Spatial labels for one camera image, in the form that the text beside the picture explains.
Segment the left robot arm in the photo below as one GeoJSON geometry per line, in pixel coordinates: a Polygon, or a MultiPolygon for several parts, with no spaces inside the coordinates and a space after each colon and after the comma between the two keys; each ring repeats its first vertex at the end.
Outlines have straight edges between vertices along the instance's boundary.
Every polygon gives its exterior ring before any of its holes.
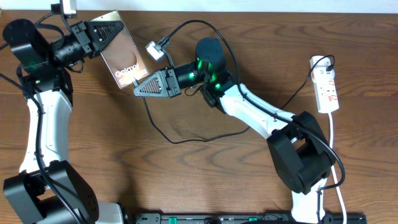
{"type": "Polygon", "coordinates": [[[14,85],[30,111],[25,158],[3,185],[23,223],[127,223],[120,204],[98,201],[68,152],[73,66],[98,56],[123,27],[121,21],[78,22],[51,43],[40,32],[51,24],[16,19],[4,28],[3,38],[20,61],[14,85]]]}

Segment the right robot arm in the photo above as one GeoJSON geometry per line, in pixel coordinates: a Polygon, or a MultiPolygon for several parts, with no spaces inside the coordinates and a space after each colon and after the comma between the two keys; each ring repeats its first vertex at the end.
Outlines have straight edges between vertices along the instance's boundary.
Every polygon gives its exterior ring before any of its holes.
{"type": "Polygon", "coordinates": [[[134,94],[173,98],[197,84],[210,107],[238,118],[266,139],[275,171],[292,191],[292,218],[321,223],[326,217],[323,192],[336,154],[315,117],[280,110],[251,93],[226,68],[220,41],[210,37],[197,43],[194,61],[155,71],[134,83],[134,94]]]}

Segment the Galaxy S25 Ultra smartphone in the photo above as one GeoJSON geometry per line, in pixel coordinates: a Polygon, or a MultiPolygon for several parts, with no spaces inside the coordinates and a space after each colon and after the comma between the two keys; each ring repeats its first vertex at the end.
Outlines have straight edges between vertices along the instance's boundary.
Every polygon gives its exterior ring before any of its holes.
{"type": "Polygon", "coordinates": [[[120,89],[149,75],[147,66],[117,10],[92,19],[92,21],[120,21],[123,25],[119,34],[101,53],[120,89]]]}

